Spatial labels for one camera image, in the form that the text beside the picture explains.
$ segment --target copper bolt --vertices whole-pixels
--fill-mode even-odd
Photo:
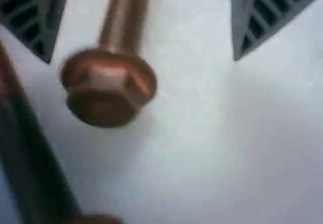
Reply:
[[[98,127],[128,124],[156,93],[153,69],[137,55],[147,0],[111,0],[98,48],[68,58],[61,72],[67,105]]]

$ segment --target bolt head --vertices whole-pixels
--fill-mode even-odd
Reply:
[[[61,80],[69,109],[98,127],[127,125],[157,88],[155,73],[144,60],[103,49],[84,50],[67,59]]]

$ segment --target white surface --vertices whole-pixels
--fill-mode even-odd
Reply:
[[[151,0],[142,55],[159,94],[126,128],[65,107],[61,61],[94,45],[108,0],[68,0],[53,62],[4,29],[84,212],[131,224],[316,224],[323,217],[323,0],[238,65],[230,0]]]

